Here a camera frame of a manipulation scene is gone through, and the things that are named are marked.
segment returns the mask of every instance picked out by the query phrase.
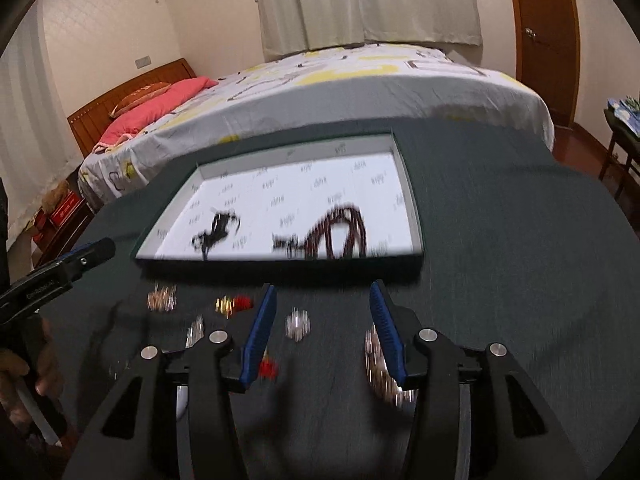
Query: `wooden headboard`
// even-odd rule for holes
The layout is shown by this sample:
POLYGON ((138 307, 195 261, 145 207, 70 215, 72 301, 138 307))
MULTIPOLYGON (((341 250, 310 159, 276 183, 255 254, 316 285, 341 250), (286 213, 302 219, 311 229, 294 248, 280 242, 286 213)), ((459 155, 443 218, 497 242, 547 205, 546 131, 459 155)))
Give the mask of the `wooden headboard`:
POLYGON ((116 86, 113 90, 109 90, 69 115, 66 120, 69 121, 69 126, 71 126, 71 131, 80 146, 82 155, 87 156, 91 153, 104 131, 113 121, 109 117, 109 113, 130 93, 152 83, 175 83, 190 77, 196 77, 196 75, 189 63, 182 58, 154 68, 116 86))

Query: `dark green tablecloth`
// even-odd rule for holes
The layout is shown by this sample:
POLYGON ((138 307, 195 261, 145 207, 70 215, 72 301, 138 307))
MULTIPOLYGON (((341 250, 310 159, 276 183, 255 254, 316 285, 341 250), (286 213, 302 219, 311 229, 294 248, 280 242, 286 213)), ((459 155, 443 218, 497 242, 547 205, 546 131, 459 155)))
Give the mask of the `dark green tablecloth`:
MULTIPOLYGON (((82 429, 112 384, 109 368, 143 346, 184 345, 196 313, 254 288, 178 285, 171 314, 149 314, 130 259, 138 235, 196 160, 319 136, 392 129, 414 188, 426 256, 420 282, 394 299, 459 344, 500 341, 557 413, 595 478, 640 415, 640 244, 601 183, 557 164, 538 138, 443 120, 312 126, 215 146, 171 161, 149 186, 103 208, 79 244, 103 236, 116 257, 47 305, 66 375, 63 403, 82 429)), ((379 402, 364 376, 368 287, 279 287, 269 344, 277 383, 232 406, 252 479, 397 478, 411 414, 379 402), (311 334, 284 337, 293 306, 311 334)))

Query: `wooden door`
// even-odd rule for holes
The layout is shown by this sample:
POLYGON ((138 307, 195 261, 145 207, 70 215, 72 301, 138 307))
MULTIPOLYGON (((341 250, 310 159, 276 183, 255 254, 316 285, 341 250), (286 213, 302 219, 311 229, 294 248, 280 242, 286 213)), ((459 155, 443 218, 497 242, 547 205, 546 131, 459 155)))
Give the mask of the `wooden door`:
POLYGON ((575 0, 514 0, 514 10, 518 78, 540 94, 555 124, 570 126, 580 73, 575 0))

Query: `wooden floor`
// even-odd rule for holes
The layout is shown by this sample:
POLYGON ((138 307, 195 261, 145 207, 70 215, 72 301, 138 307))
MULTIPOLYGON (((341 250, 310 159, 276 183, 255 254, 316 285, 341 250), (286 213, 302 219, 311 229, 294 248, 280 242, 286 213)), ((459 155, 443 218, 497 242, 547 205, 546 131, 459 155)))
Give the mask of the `wooden floor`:
MULTIPOLYGON (((559 162, 597 178, 606 154, 606 148, 583 128, 578 126, 569 129, 556 126, 554 157, 559 162)), ((618 189, 622 177, 623 171, 618 164, 613 164, 607 170, 603 184, 612 195, 618 189)), ((631 177, 626 180, 618 205, 640 237, 640 186, 631 177)))

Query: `orange pillow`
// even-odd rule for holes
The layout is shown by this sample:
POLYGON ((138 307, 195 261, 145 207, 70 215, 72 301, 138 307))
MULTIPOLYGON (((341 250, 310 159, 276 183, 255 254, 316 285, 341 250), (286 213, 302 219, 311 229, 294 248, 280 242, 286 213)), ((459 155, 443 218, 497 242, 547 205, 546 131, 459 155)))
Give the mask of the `orange pillow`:
POLYGON ((146 103, 149 99, 164 94, 171 86, 171 83, 153 83, 147 85, 126 96, 109 114, 111 119, 120 117, 123 113, 132 110, 142 103, 146 103))

